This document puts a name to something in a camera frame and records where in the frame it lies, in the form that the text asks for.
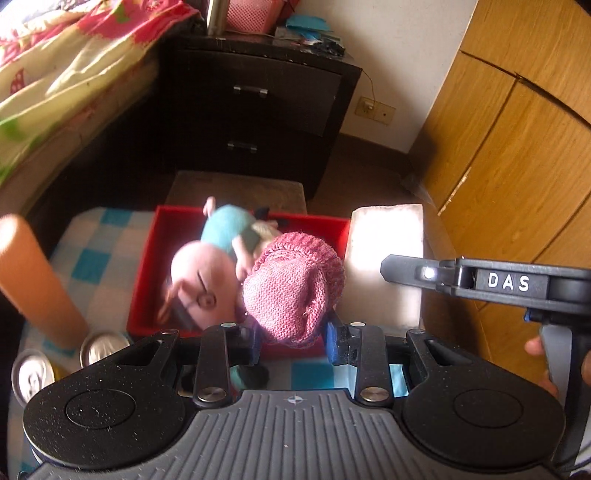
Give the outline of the right hand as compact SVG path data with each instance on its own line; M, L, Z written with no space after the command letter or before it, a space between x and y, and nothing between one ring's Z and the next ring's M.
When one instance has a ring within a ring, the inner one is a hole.
M542 340L540 336L537 336L533 339L528 340L525 343L525 351L531 356L544 356L545 350L542 344ZM581 366L581 377L585 384L588 386L591 385L591 352L588 351L585 355ZM539 382L539 385L548 391L551 395L555 398L559 396L559 390L556 385L550 380L549 372L545 371L543 374L542 379Z

